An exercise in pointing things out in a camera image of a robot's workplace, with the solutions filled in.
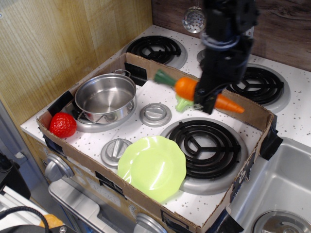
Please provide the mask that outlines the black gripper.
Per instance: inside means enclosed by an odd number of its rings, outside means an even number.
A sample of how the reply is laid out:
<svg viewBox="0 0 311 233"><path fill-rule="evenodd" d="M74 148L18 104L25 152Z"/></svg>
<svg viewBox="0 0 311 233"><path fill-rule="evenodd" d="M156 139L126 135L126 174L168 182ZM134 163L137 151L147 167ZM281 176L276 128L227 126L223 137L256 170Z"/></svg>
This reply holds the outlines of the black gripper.
<svg viewBox="0 0 311 233"><path fill-rule="evenodd" d="M195 88L195 110L212 114L217 95L229 84L242 80L252 46L253 39L242 36L236 45L225 50L206 47L202 75Z"/></svg>

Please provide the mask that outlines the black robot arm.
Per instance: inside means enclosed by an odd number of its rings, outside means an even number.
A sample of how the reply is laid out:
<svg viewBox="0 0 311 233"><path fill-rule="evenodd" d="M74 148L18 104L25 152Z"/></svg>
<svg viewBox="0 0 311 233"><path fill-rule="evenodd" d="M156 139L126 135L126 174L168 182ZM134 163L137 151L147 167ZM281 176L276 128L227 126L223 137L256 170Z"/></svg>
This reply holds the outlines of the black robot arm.
<svg viewBox="0 0 311 233"><path fill-rule="evenodd" d="M206 26L201 40L206 48L194 106L211 114L217 95L245 74L253 46L246 32L257 25L259 11L253 0L205 0L203 11Z"/></svg>

